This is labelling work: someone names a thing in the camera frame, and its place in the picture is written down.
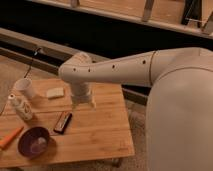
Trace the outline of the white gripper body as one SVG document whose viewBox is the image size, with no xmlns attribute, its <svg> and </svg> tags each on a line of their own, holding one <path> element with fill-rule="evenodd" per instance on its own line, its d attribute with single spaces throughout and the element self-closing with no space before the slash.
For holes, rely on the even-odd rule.
<svg viewBox="0 0 213 171">
<path fill-rule="evenodd" d="M 89 83 L 73 83 L 70 85 L 71 99 L 74 103 L 87 103 L 92 99 Z"/>
</svg>

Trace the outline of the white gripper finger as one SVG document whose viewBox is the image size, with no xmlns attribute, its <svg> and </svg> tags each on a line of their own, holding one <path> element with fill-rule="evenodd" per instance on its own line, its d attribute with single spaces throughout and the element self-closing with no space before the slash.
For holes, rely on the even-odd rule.
<svg viewBox="0 0 213 171">
<path fill-rule="evenodd" d="M 96 102 L 95 102 L 93 99 L 89 102 L 89 105 L 90 105 L 92 108 L 96 108 Z"/>
<path fill-rule="evenodd" d="M 77 103 L 75 101 L 71 101 L 71 107 L 72 109 L 75 109 L 77 107 Z"/>
</svg>

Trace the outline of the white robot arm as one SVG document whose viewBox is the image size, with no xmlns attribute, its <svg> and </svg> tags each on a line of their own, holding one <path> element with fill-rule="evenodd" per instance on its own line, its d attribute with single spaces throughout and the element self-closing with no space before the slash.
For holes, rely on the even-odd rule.
<svg viewBox="0 0 213 171">
<path fill-rule="evenodd" d="M 91 95 L 91 82 L 149 87 L 148 171 L 213 171 L 213 50 L 155 50 L 97 63 L 80 52 L 58 75 L 77 101 Z"/>
</svg>

